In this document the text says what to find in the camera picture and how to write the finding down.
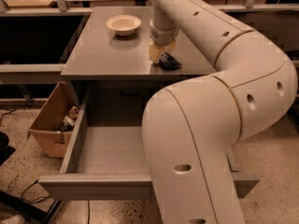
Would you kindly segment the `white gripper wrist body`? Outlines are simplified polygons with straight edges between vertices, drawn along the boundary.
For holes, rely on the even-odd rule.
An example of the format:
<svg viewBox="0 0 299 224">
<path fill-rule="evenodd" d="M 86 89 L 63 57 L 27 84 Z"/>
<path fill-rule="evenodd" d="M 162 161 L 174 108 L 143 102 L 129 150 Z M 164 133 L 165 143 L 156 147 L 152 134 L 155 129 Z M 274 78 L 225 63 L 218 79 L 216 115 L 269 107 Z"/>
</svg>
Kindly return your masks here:
<svg viewBox="0 0 299 224">
<path fill-rule="evenodd" d="M 152 7 L 152 18 L 149 26 L 151 39 L 160 47 L 170 45 L 178 36 L 179 28 L 177 25 L 156 6 Z"/>
</svg>

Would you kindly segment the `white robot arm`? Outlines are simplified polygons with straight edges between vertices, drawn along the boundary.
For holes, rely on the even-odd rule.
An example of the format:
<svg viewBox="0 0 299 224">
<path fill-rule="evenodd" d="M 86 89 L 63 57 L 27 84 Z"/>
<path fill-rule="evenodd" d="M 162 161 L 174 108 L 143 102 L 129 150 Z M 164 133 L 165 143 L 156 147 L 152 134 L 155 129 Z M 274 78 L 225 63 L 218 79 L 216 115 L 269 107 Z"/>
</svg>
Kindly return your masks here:
<svg viewBox="0 0 299 224">
<path fill-rule="evenodd" d="M 179 28 L 215 67 L 154 94 L 142 136 L 164 224 L 245 224 L 228 164 L 231 145 L 277 122 L 298 86 L 271 40 L 201 0 L 150 0 L 152 36 Z"/>
</svg>

